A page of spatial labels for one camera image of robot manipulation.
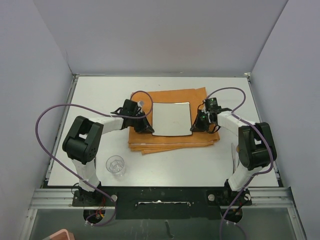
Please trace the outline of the clear drinking glass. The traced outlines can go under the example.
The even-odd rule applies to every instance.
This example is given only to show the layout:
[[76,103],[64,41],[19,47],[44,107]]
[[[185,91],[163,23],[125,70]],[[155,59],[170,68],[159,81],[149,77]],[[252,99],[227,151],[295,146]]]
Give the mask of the clear drinking glass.
[[126,172],[126,164],[124,159],[119,155],[113,155],[106,161],[106,169],[115,177],[122,177]]

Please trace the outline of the white square plate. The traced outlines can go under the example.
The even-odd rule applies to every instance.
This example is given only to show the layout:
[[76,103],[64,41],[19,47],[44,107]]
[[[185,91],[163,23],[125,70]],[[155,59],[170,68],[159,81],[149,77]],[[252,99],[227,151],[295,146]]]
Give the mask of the white square plate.
[[153,136],[184,137],[191,136],[191,108],[189,102],[153,103]]

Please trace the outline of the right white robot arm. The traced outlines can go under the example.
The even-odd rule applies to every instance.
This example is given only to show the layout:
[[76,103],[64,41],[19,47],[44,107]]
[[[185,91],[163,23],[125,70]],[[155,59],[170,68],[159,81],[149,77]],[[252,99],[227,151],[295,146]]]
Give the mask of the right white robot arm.
[[252,122],[236,116],[231,109],[218,105],[217,99],[207,98],[197,109],[191,132],[214,134],[224,128],[237,136],[239,165],[227,180],[222,192],[223,200],[232,205],[241,197],[240,190],[263,168],[270,166],[277,158],[270,125],[266,122]]

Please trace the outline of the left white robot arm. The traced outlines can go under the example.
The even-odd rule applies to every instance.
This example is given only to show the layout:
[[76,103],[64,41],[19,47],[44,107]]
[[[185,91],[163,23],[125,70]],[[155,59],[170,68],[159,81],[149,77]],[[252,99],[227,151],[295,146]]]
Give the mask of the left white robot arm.
[[115,116],[92,119],[77,116],[62,144],[62,150],[71,159],[80,176],[79,187],[84,193],[83,198],[91,206],[97,205],[102,199],[102,193],[97,189],[101,182],[95,166],[102,135],[128,127],[132,127],[138,134],[155,132],[139,102],[126,99],[123,106],[112,113]]

